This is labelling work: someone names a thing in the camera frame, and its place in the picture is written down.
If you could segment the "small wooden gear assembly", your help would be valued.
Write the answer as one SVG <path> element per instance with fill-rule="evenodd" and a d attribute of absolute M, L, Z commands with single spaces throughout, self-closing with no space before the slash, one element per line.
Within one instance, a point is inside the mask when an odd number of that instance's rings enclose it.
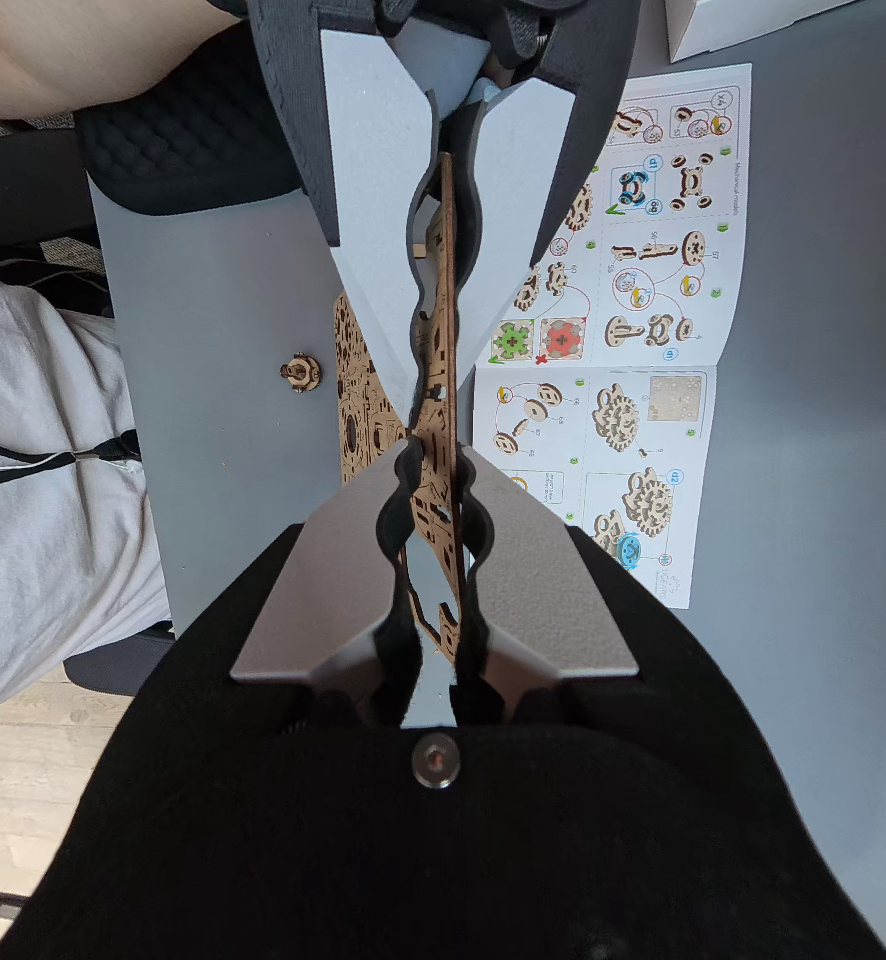
<path fill-rule="evenodd" d="M 319 361 L 305 352 L 295 352 L 287 363 L 281 365 L 280 375 L 297 394 L 314 391 L 323 378 Z"/>

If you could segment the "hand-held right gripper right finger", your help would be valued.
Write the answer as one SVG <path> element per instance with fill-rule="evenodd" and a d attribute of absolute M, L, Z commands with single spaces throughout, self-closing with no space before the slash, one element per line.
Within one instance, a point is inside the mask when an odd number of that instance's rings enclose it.
<path fill-rule="evenodd" d="M 510 719 L 531 690 L 636 676 L 565 523 L 469 446 L 457 450 L 457 480 L 472 557 L 455 660 L 457 722 Z"/>

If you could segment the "black wrist rest pad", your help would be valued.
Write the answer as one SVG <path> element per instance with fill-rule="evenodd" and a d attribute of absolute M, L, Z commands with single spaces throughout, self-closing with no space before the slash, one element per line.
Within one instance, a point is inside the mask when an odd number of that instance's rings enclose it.
<path fill-rule="evenodd" d="M 114 203 L 139 214 L 218 210 L 301 190 L 302 180 L 270 108 L 179 94 L 77 111 L 89 177 Z"/>

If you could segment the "person's left forearm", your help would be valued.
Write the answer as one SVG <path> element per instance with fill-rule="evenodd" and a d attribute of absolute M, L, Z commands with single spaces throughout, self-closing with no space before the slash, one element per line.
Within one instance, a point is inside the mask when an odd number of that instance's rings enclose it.
<path fill-rule="evenodd" d="M 238 21 L 206 1 L 0 1 L 0 118 L 137 96 Z"/>

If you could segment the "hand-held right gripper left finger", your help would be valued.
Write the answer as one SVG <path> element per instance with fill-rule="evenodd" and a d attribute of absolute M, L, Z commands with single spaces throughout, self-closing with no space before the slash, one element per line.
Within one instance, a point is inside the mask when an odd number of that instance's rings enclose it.
<path fill-rule="evenodd" d="M 404 438 L 306 520 L 231 675 L 349 695 L 372 722 L 400 726 L 423 656 L 401 551 L 423 447 Z"/>

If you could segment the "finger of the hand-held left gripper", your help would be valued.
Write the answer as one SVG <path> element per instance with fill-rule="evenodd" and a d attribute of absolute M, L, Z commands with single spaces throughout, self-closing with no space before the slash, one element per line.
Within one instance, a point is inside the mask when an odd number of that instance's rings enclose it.
<path fill-rule="evenodd" d="M 410 426 L 424 295 L 412 228 L 436 162 L 435 107 L 382 36 L 323 30 L 321 49 L 339 227 L 331 253 L 381 386 Z"/>
<path fill-rule="evenodd" d="M 541 232 L 574 96 L 479 78 L 452 114 L 456 367 L 470 370 L 546 249 Z"/>

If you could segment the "grey desk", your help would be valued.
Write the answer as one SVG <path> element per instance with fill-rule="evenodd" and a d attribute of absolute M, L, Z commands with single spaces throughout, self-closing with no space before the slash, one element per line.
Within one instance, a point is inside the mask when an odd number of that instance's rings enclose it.
<path fill-rule="evenodd" d="M 886 2 L 695 65 L 736 62 L 752 64 L 747 265 L 682 619 L 844 860 L 886 842 Z M 333 390 L 298 397 L 279 375 L 297 324 L 322 332 L 336 273 L 303 196 L 93 205 L 180 632 L 336 487 Z"/>

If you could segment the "white cardboard tray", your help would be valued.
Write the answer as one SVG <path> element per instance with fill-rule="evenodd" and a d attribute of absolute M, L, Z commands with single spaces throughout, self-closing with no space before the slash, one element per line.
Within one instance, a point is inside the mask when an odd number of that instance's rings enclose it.
<path fill-rule="evenodd" d="M 672 63 L 784 29 L 848 1 L 665 1 Z"/>

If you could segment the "wooden puzzle parts sheet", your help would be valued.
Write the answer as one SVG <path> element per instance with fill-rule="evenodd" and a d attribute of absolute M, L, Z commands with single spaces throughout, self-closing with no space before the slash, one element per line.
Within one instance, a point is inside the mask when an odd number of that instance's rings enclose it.
<path fill-rule="evenodd" d="M 436 277 L 435 303 L 432 313 L 422 311 L 416 324 L 417 350 L 425 364 L 425 391 L 414 432 L 421 440 L 424 457 L 421 485 L 410 502 L 415 530 L 432 549 L 453 599 L 439 603 L 439 625 L 434 626 L 414 588 L 410 595 L 416 619 L 453 663 L 460 639 L 465 565 L 456 493 L 456 219 L 452 157 L 447 152 L 440 156 L 433 185 L 440 188 L 441 202 L 426 230 L 424 262 Z M 345 293 L 333 305 L 333 324 L 341 479 L 348 483 L 410 431 L 382 389 Z"/>

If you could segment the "illustrated instruction booklet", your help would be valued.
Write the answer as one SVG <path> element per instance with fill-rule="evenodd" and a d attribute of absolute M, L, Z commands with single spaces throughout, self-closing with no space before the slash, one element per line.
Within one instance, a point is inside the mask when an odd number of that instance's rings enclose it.
<path fill-rule="evenodd" d="M 683 610 L 743 270 L 751 78 L 627 81 L 475 369 L 473 447 Z"/>

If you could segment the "black office chair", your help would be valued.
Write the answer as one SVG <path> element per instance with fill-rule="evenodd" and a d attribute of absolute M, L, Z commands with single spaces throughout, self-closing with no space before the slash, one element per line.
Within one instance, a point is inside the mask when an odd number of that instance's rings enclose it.
<path fill-rule="evenodd" d="M 42 241 L 65 237 L 99 248 L 89 180 L 79 154 L 76 131 L 36 128 L 25 123 L 25 130 L 0 137 L 0 282 L 32 289 L 59 310 L 108 319 L 113 322 L 115 333 L 113 316 L 106 312 L 112 308 L 112 299 L 105 273 L 51 263 L 41 250 Z M 45 460 L 41 457 L 2 448 L 0 453 L 24 465 L 24 475 L 45 471 Z M 135 428 L 121 438 L 102 442 L 87 453 L 56 454 L 50 458 L 56 460 L 53 468 L 92 458 L 108 463 L 141 463 Z M 0 484 L 4 481 L 0 471 Z M 68 673 L 69 678 L 90 690 L 137 694 L 175 641 L 173 636 L 168 641 L 154 637 L 145 649 L 132 647 L 131 640 L 141 642 L 143 632 L 153 630 L 155 624 L 122 640 L 63 660 L 73 665 L 78 660 L 93 659 L 93 666 L 103 667 L 105 657 L 120 648 L 127 654 L 123 662 L 127 669 L 123 685 L 95 685 L 91 676 L 73 673 Z"/>

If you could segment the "person in white t-shirt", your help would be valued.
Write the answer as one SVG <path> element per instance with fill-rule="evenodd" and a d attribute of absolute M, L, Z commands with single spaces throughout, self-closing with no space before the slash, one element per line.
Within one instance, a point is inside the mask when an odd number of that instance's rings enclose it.
<path fill-rule="evenodd" d="M 113 322 L 0 281 L 0 704 L 66 658 L 169 618 L 144 468 L 52 468 L 135 428 Z"/>

